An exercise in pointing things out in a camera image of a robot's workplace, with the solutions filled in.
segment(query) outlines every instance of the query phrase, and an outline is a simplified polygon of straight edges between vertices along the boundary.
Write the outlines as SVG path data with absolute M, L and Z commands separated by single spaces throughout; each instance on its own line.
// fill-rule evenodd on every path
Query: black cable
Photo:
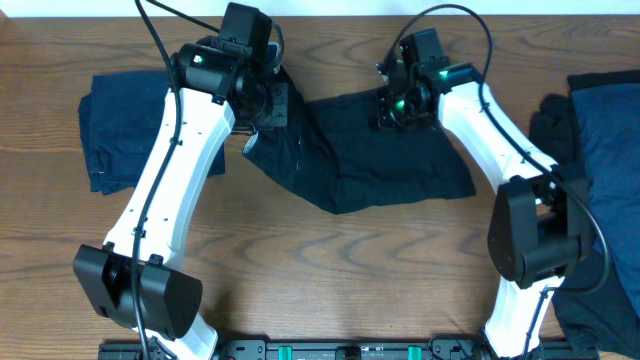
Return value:
M 484 69 L 482 70 L 480 82 L 478 84 L 478 98 L 480 100 L 480 105 L 481 105 L 483 111 L 486 113 L 487 117 L 489 118 L 489 120 L 491 121 L 493 126 L 505 138 L 505 140 L 507 140 L 507 142 L 518 152 L 518 154 L 520 156 L 522 156 L 522 158 L 524 160 L 526 160 L 528 163 L 530 163 L 533 167 L 535 167 L 538 171 L 540 171 L 543 175 L 545 175 L 546 177 L 551 179 L 551 181 L 554 184 L 556 184 L 556 186 L 558 188 L 560 188 L 560 190 L 564 191 L 567 194 L 567 196 L 569 196 L 571 198 L 571 200 L 573 200 L 578 205 L 578 207 L 585 213 L 585 215 L 587 215 L 587 217 L 589 218 L 589 221 L 591 222 L 591 225 L 593 226 L 593 228 L 594 228 L 594 230 L 596 232 L 596 236 L 598 238 L 598 241 L 600 242 L 600 245 L 602 246 L 602 256 L 604 258 L 603 259 L 603 263 L 602 263 L 602 272 L 600 273 L 600 277 L 596 282 L 594 282 L 590 286 L 583 287 L 583 288 L 545 287 L 540 292 L 540 299 L 538 300 L 538 304 L 536 306 L 536 311 L 534 312 L 533 319 L 531 319 L 531 325 L 529 326 L 529 332 L 527 333 L 527 340 L 525 342 L 524 350 L 523 350 L 523 353 L 521 355 L 521 359 L 524 359 L 524 357 L 526 356 L 526 354 L 529 351 L 528 347 L 529 347 L 529 342 L 531 340 L 531 334 L 533 333 L 533 329 L 535 328 L 535 324 L 537 322 L 538 316 L 540 315 L 542 304 L 543 304 L 544 300 L 548 297 L 548 293 L 550 291 L 566 291 L 566 292 L 573 292 L 573 293 L 579 293 L 579 294 L 590 294 L 590 293 L 593 293 L 593 292 L 597 291 L 598 289 L 600 289 L 602 287 L 602 285 L 604 285 L 604 283 L 607 281 L 607 278 L 609 277 L 609 267 L 610 267 L 610 264 L 609 264 L 609 249 L 607 247 L 607 241 L 606 241 L 606 239 L 604 237 L 604 234 L 602 233 L 602 230 L 600 229 L 600 225 L 599 225 L 598 221 L 595 219 L 595 217 L 593 216 L 593 214 L 589 210 L 588 206 L 584 203 L 584 201 L 582 201 L 582 199 L 580 199 L 578 194 L 576 194 L 575 191 L 573 191 L 573 189 L 571 189 L 569 186 L 567 186 L 564 183 L 564 181 L 562 181 L 560 178 L 555 176 L 552 172 L 547 170 L 544 166 L 542 166 L 535 159 L 533 159 L 529 155 L 529 153 L 527 153 L 524 149 L 522 149 L 520 147 L 520 145 L 502 128 L 500 123 L 498 123 L 498 121 L 495 119 L 495 117 L 491 113 L 491 110 L 489 109 L 489 104 L 484 99 L 484 91 L 483 90 L 484 90 L 484 83 L 485 83 L 486 78 L 487 78 L 487 73 L 489 71 L 489 65 L 491 63 L 491 56 L 493 54 L 493 40 L 491 38 L 491 32 L 489 31 L 489 28 L 487 27 L 487 24 L 482 20 L 482 18 L 478 14 L 476 14 L 475 12 L 473 12 L 472 10 L 470 10 L 470 9 L 464 7 L 464 6 L 455 5 L 455 4 L 438 5 L 438 6 L 431 7 L 429 9 L 427 9 L 427 10 L 424 10 L 420 14 L 416 15 L 413 19 L 411 19 L 411 21 L 409 21 L 407 23 L 407 25 L 405 25 L 405 27 L 402 29 L 400 34 L 396 37 L 395 41 L 393 42 L 393 45 L 391 46 L 391 48 L 387 52 L 387 55 L 386 55 L 386 57 L 384 59 L 383 70 L 386 71 L 387 67 L 389 66 L 389 63 L 393 59 L 395 47 L 398 45 L 398 42 L 400 41 L 400 39 L 402 38 L 404 33 L 407 31 L 407 29 L 409 29 L 409 27 L 411 27 L 411 25 L 413 25 L 416 21 L 418 21 L 422 16 L 424 16 L 424 15 L 426 15 L 426 14 L 432 12 L 432 11 L 435 11 L 435 10 L 438 10 L 438 9 L 444 9 L 444 8 L 462 10 L 462 11 L 466 12 L 467 14 L 471 15 L 474 19 L 476 19 L 478 21 L 480 26 L 482 26 L 482 29 L 484 30 L 484 32 L 485 32 L 485 34 L 487 36 L 487 42 L 488 42 L 488 44 L 487 44 L 487 47 L 488 47 L 487 60 L 486 60 L 486 62 L 484 64 Z
M 198 20 L 196 18 L 193 18 L 193 17 L 191 17 L 191 16 L 189 16 L 189 15 L 187 15 L 185 13 L 182 13 L 182 12 L 176 10 L 176 9 L 170 8 L 170 7 L 168 7 L 167 5 L 165 5 L 163 3 L 157 2 L 156 0 L 147 0 L 147 2 L 157 6 L 159 8 L 161 8 L 163 10 L 166 10 L 166 11 L 168 11 L 168 12 L 174 14 L 174 15 L 178 15 L 179 17 L 181 17 L 181 18 L 183 18 L 183 19 L 185 19 L 187 21 L 190 21 L 190 22 L 192 22 L 192 23 L 194 23 L 196 25 L 200 25 L 203 28 L 207 28 L 207 29 L 209 29 L 209 30 L 211 30 L 213 32 L 216 32 L 216 33 L 220 32 L 220 29 L 218 29 L 217 27 L 209 25 L 209 24 L 207 24 L 205 22 L 202 22 L 202 21 L 200 21 L 200 20 Z
M 160 181 L 162 180 L 162 176 L 164 175 L 167 166 L 169 165 L 169 161 L 171 160 L 171 156 L 178 145 L 178 141 L 180 139 L 180 129 L 182 127 L 182 101 L 180 100 L 180 90 L 178 89 L 178 82 L 175 78 L 175 75 L 171 69 L 171 60 L 169 59 L 169 55 L 162 45 L 162 41 L 160 41 L 160 37 L 158 33 L 153 28 L 147 13 L 144 11 L 140 0 L 135 0 L 136 7 L 140 12 L 140 16 L 144 21 L 144 24 L 147 26 L 151 37 L 153 37 L 153 41 L 156 43 L 158 47 L 158 51 L 160 51 L 160 55 L 162 56 L 162 60 L 164 61 L 164 65 L 167 68 L 167 72 L 169 73 L 169 83 L 171 84 L 171 90 L 175 96 L 176 101 L 176 125 L 173 131 L 173 137 L 171 138 L 171 143 L 169 144 L 169 149 L 167 150 L 167 154 L 160 165 L 160 169 L 158 170 L 158 174 L 156 175 L 155 180 L 153 180 L 153 184 L 151 185 L 151 189 L 149 189 L 149 194 L 147 195 L 147 199 L 142 206 L 142 210 L 140 211 L 140 217 L 138 218 L 138 224 L 134 229 L 134 237 L 133 237 L 133 249 L 131 253 L 131 296 L 133 298 L 133 309 L 136 314 L 136 322 L 138 325 L 138 333 L 140 335 L 140 343 L 142 344 L 142 358 L 149 359 L 149 344 L 147 342 L 147 334 L 144 327 L 144 319 L 142 318 L 142 306 L 140 304 L 140 275 L 138 274 L 138 261 L 140 258 L 140 240 L 144 236 L 144 223 L 147 218 L 147 213 L 149 212 L 149 207 L 151 206 L 151 202 L 153 201 L 153 197 L 158 190 L 158 186 L 160 185 Z

